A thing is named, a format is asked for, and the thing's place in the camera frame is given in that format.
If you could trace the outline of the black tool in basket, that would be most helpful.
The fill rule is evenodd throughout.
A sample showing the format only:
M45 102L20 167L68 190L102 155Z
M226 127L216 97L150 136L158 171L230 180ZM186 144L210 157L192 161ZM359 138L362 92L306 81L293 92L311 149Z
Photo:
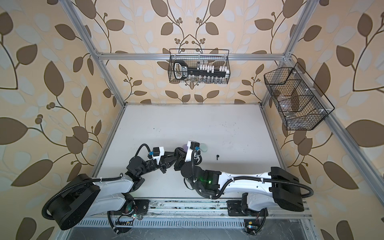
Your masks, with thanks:
M231 71L227 66L216 66L197 61L187 63L183 60L176 60L170 64L169 74L171 80L191 82L223 82L230 78Z

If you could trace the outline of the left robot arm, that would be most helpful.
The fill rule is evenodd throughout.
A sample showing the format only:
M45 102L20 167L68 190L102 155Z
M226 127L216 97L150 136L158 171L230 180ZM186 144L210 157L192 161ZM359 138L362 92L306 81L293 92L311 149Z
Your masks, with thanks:
M78 175L44 204L42 216L55 221L61 230L68 230L83 218L101 213L134 215L139 208L131 194L144 183L143 175L156 170L166 173L186 155L182 148L166 152L163 147L150 149L147 144L140 147L147 149L148 160L135 154L128 163L127 172L117 177Z

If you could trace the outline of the mint green charging case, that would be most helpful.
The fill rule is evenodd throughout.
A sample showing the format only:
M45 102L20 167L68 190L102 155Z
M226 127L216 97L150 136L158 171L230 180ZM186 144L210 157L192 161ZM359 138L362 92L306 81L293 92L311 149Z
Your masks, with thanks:
M202 152L207 152L208 151L208 146L206 144L201 143L200 144L200 150Z

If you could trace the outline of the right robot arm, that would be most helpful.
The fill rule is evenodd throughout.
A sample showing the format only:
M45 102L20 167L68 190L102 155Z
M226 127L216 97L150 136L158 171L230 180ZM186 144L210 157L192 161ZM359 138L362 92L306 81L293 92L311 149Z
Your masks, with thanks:
M314 190L300 183L298 178L280 167L262 174L237 175L220 171L203 170L201 148L190 141L181 173L185 183L201 197L217 200L224 194L241 193L241 213L261 219L258 224L246 224L245 233L256 236L264 227L268 208L279 206L291 212L304 211L303 199L314 195Z

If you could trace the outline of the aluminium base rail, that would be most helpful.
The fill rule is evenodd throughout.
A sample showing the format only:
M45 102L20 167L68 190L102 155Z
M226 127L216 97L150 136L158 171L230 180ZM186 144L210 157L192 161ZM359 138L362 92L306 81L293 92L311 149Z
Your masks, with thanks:
M121 228L207 228L242 229L246 222L261 221L261 213L247 214L241 210L240 199L154 199L144 206L145 213L135 217L111 217Z

